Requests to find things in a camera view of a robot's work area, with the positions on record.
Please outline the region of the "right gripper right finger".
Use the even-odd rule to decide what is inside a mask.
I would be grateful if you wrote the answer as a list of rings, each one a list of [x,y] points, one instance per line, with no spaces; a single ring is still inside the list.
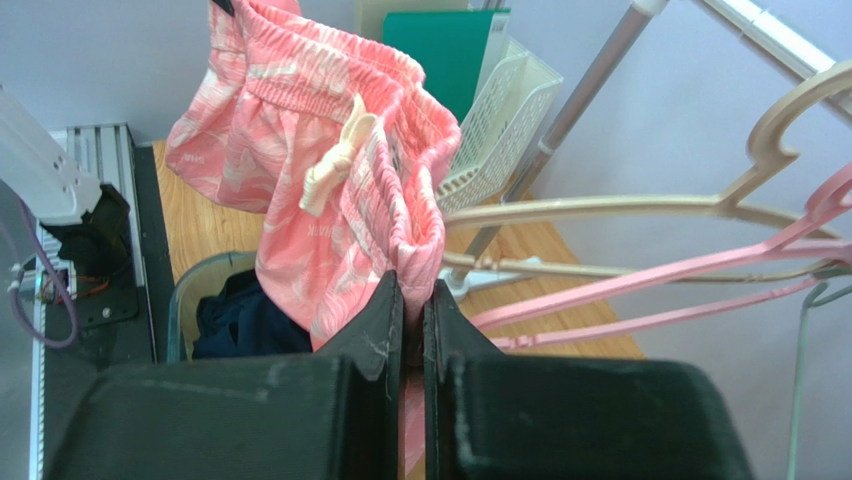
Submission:
[[[437,281],[423,310],[430,479],[749,479],[725,402],[685,363],[501,352]]]

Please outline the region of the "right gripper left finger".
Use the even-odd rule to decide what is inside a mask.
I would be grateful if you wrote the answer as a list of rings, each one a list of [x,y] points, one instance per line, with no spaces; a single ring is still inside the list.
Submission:
[[[385,273],[311,354],[114,367],[86,388],[48,479],[400,479],[403,298]]]

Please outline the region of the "pink patterned shorts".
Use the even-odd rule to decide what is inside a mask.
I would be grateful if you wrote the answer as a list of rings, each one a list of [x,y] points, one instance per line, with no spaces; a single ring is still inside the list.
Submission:
[[[416,352],[446,231],[435,196],[461,142],[423,68],[303,17],[295,1],[211,3],[206,75],[166,141],[172,172],[261,214],[265,293],[321,347],[394,272]]]

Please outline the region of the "green clothes hanger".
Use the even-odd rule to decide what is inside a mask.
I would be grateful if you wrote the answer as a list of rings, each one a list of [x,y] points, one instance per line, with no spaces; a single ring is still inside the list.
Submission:
[[[836,291],[829,292],[828,294],[826,294],[826,291],[829,289],[829,284],[831,280],[840,277],[850,276],[850,267],[837,266],[818,271],[815,275],[817,281],[816,285],[806,295],[801,304],[799,312],[792,405],[789,423],[790,432],[788,439],[786,465],[787,480],[793,480],[796,478],[799,444],[799,425],[801,420],[802,395],[804,389],[808,327],[810,324],[809,318],[813,310],[833,303],[834,301],[851,294],[851,285],[847,285]]]

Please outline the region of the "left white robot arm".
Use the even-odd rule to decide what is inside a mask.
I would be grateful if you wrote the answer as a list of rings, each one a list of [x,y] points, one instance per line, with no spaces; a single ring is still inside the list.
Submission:
[[[130,206],[87,172],[23,105],[1,92],[1,180],[60,243],[58,255],[90,277],[131,264]]]

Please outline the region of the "pink clothes hanger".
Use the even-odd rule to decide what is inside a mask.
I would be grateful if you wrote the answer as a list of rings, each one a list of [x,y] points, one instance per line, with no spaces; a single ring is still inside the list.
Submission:
[[[470,322],[481,330],[557,313],[648,287],[683,280],[694,274],[712,273],[728,267],[746,266],[767,261],[798,258],[821,258],[851,262],[849,240],[817,240],[806,238],[827,222],[851,210],[851,166],[846,165],[826,180],[805,204],[805,214],[791,225],[761,243],[693,257],[658,267],[641,270],[553,293],[532,300],[498,307],[473,316]],[[632,320],[593,327],[547,332],[516,338],[495,338],[493,343],[504,350],[523,349],[560,343],[595,340],[629,334],[638,330],[723,313],[785,297],[806,290],[820,282],[821,268],[797,284],[727,301],[673,310]]]

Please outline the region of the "beige clothes hanger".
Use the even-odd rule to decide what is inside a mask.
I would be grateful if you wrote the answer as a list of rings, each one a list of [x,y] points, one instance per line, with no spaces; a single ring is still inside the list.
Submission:
[[[817,103],[851,90],[851,60],[839,62],[803,81],[777,100],[757,121],[747,143],[752,166],[731,185],[715,195],[610,195],[532,200],[485,205],[459,210],[444,217],[445,229],[503,226],[516,223],[553,221],[563,217],[685,215],[739,220],[778,229],[792,225],[799,217],[776,208],[743,203],[743,200],[799,157],[782,147],[785,131],[802,113]],[[483,270],[530,276],[606,279],[638,270],[573,265],[526,263],[509,259],[480,260],[481,254],[445,251],[442,267],[462,271]],[[827,257],[804,268],[775,274],[704,274],[676,282],[686,283],[768,283],[802,277],[842,260]]]

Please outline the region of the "navy blue garment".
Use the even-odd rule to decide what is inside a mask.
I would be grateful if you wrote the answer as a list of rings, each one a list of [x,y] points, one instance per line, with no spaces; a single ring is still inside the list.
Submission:
[[[196,324],[194,360],[313,351],[308,332],[266,295],[253,270],[230,276],[218,294],[201,298]]]

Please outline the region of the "grey laundry basket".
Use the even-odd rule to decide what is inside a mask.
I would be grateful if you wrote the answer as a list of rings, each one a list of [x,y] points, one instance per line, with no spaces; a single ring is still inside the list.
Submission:
[[[254,252],[220,253],[197,263],[178,280],[169,303],[167,363],[192,359],[194,342],[200,337],[197,324],[200,300],[217,296],[232,275],[252,270],[255,256]]]

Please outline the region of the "white plastic file tray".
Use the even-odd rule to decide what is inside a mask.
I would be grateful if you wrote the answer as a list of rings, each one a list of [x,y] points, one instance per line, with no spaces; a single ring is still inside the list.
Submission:
[[[559,93],[563,77],[511,38],[461,124],[462,143],[436,189],[443,214],[501,192]]]

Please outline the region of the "green folder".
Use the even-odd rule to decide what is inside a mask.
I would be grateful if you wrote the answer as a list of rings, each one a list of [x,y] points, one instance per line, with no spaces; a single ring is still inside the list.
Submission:
[[[508,39],[511,10],[393,12],[382,40],[424,69],[424,88],[463,121],[496,65]]]

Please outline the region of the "metal clothes rack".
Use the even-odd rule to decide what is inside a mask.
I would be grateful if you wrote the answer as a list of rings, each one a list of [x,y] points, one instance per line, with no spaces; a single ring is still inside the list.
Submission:
[[[698,0],[708,16],[734,34],[778,71],[793,80],[805,81],[833,67],[837,61],[783,20],[753,1]],[[521,200],[551,160],[557,148],[585,113],[630,48],[652,19],[668,5],[666,1],[633,1],[610,34],[591,66],[565,101],[558,115],[538,142],[536,151],[516,171],[499,202]],[[458,300],[469,293],[509,285],[533,276],[520,273],[476,273],[446,268],[441,278]]]

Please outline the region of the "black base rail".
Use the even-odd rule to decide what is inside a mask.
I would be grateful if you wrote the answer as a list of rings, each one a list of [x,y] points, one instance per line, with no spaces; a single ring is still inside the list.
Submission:
[[[86,280],[73,263],[60,258],[60,242],[42,227],[36,229],[47,258],[74,298],[79,331],[75,343],[64,349],[33,345],[31,479],[43,477],[74,404],[92,378],[111,366],[164,359],[173,286],[161,204],[145,201],[158,187],[152,149],[136,146],[125,124],[70,127],[56,136],[84,169],[127,201],[123,238],[128,260],[109,278]]]

